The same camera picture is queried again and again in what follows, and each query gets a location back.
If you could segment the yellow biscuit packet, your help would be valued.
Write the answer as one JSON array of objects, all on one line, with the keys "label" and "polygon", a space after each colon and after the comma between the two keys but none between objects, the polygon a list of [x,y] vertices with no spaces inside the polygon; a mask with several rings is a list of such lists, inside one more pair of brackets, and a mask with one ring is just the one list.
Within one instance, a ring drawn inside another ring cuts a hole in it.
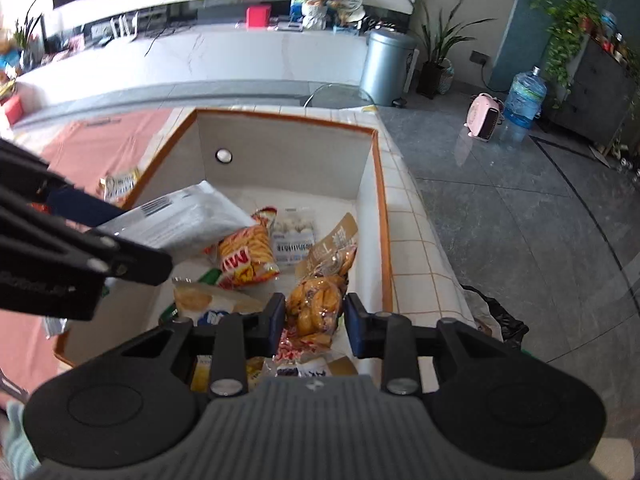
[{"label": "yellow biscuit packet", "polygon": [[140,179],[138,167],[130,168],[119,174],[107,174],[98,186],[99,196],[104,202],[122,206]]}]

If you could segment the beige brown snack pouch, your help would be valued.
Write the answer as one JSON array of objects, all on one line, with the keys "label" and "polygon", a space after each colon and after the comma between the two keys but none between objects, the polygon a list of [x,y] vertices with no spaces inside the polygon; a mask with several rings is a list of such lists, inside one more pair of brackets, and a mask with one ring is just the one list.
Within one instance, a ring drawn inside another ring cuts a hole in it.
[{"label": "beige brown snack pouch", "polygon": [[[206,393],[209,381],[211,356],[198,356],[190,389],[196,393]],[[354,376],[356,366],[344,354],[323,352],[303,361],[251,358],[246,362],[248,391],[253,391],[260,382],[268,377],[329,377]]]}]

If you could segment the white grey snack bag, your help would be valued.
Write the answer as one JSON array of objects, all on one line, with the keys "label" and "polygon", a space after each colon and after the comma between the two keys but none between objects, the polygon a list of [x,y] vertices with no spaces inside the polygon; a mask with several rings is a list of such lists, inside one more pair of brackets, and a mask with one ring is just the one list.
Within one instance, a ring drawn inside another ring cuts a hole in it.
[{"label": "white grey snack bag", "polygon": [[101,229],[163,250],[178,264],[256,221],[207,181],[187,186],[121,214]]}]

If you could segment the orange red fries snack bag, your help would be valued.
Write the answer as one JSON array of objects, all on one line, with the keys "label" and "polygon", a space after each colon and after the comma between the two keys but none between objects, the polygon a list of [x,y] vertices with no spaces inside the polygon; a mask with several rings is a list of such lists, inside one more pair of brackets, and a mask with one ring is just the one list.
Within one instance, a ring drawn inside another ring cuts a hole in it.
[{"label": "orange red fries snack bag", "polygon": [[252,214],[255,221],[252,226],[204,249],[204,254],[220,270],[217,286],[244,288],[268,282],[280,274],[271,247],[271,228],[277,213],[273,207],[256,210]]}]

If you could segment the clear peanut snack bag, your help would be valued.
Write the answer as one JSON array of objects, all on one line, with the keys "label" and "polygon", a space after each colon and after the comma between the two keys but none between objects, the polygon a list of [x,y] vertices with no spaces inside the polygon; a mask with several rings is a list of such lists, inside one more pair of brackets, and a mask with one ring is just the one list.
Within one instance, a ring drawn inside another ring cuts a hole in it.
[{"label": "clear peanut snack bag", "polygon": [[296,365],[331,348],[356,259],[357,235],[356,220],[348,212],[296,266],[297,283],[285,301],[277,362]]}]

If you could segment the pink table mat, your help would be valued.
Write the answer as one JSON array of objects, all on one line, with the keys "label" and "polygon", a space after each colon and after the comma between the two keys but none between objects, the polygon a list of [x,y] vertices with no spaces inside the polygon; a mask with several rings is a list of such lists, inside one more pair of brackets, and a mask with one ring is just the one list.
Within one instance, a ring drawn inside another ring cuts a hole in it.
[{"label": "pink table mat", "polygon": [[[144,153],[170,110],[138,110],[93,117],[2,136],[49,163],[51,169],[89,194],[100,194],[100,180],[145,167]],[[38,316],[1,312],[1,370],[9,380],[32,392],[61,370],[55,340],[44,336]]]}]

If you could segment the white quail egg packet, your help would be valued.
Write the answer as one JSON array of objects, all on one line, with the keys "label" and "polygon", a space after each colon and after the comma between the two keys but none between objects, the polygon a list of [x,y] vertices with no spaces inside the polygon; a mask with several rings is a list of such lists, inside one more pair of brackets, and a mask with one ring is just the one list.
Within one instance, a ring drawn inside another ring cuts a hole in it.
[{"label": "white quail egg packet", "polygon": [[271,245],[279,266],[305,260],[316,244],[314,212],[309,208],[279,210],[271,228]]}]

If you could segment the orange storage box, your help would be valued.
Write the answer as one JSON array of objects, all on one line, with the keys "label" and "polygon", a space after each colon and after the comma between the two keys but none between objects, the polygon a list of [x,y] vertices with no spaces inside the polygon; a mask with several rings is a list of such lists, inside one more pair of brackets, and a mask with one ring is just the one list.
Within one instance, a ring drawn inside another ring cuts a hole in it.
[{"label": "orange storage box", "polygon": [[[317,236],[348,212],[358,224],[358,252],[348,291],[369,312],[392,310],[390,233],[378,132],[299,115],[214,108],[176,111],[176,125],[150,142],[151,159],[125,209],[206,180],[248,214],[265,206],[308,208]],[[82,364],[156,326],[172,301],[162,287],[120,282],[91,322],[58,336],[54,355]]]}]

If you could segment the white marble tv cabinet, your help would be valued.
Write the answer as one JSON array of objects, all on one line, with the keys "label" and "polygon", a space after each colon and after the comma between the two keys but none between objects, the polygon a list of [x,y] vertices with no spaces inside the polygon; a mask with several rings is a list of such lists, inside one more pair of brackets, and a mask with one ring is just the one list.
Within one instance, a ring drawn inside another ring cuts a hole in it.
[{"label": "white marble tv cabinet", "polygon": [[367,39],[333,32],[198,26],[153,39],[113,41],[17,79],[26,113],[159,84],[285,80],[358,84]]}]

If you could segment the red box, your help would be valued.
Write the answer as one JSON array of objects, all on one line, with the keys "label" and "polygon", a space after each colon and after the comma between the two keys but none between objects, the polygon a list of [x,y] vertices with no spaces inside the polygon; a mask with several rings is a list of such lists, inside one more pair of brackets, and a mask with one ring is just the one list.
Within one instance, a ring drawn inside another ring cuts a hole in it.
[{"label": "red box", "polygon": [[270,23],[270,14],[270,4],[254,4],[254,6],[249,6],[245,13],[246,28],[268,28]]}]

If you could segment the silver trash can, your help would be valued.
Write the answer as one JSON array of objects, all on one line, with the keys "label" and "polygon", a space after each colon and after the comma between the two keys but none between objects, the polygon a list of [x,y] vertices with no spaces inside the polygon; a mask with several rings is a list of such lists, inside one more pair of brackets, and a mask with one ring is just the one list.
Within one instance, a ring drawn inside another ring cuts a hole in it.
[{"label": "silver trash can", "polygon": [[417,54],[413,36],[386,28],[372,30],[360,89],[375,105],[392,106],[408,91]]}]

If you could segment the teddy bear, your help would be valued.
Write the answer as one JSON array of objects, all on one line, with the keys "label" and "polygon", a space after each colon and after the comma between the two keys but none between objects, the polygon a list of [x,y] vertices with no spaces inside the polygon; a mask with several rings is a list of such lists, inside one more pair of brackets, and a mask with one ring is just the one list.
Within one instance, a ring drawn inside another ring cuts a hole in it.
[{"label": "teddy bear", "polygon": [[349,27],[366,15],[363,0],[291,0],[290,18],[303,29]]}]

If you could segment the dark grey side cabinet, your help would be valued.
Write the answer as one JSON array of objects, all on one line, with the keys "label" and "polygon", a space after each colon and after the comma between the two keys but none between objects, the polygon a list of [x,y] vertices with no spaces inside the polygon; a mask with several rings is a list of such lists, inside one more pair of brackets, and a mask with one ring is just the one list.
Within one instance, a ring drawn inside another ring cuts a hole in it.
[{"label": "dark grey side cabinet", "polygon": [[638,84],[626,66],[586,38],[568,64],[568,88],[550,86],[541,119],[547,125],[610,148],[629,114]]}]

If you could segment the potted green plant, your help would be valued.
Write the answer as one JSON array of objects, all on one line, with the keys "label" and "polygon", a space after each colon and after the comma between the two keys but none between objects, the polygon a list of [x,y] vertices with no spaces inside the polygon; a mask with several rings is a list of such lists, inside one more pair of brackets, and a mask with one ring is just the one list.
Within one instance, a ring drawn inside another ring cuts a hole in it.
[{"label": "potted green plant", "polygon": [[445,69],[442,63],[449,51],[457,44],[474,41],[475,37],[465,35],[465,31],[473,26],[490,23],[495,18],[480,18],[474,21],[456,21],[456,15],[464,0],[452,7],[448,15],[440,9],[435,24],[432,24],[430,12],[422,0],[407,0],[414,13],[421,12],[421,21],[416,36],[424,47],[426,58],[420,69],[416,93],[427,99],[434,99],[438,93],[440,77]]}]

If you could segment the hanging ivy plant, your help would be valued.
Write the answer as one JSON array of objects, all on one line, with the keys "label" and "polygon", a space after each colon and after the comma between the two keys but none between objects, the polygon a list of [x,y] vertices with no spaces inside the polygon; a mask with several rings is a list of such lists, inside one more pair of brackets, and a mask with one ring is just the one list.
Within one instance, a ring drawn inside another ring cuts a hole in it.
[{"label": "hanging ivy plant", "polygon": [[532,0],[531,9],[544,11],[551,20],[549,40],[544,48],[544,76],[553,86],[553,107],[570,94],[573,77],[568,66],[587,36],[601,24],[600,11],[593,0]]}]

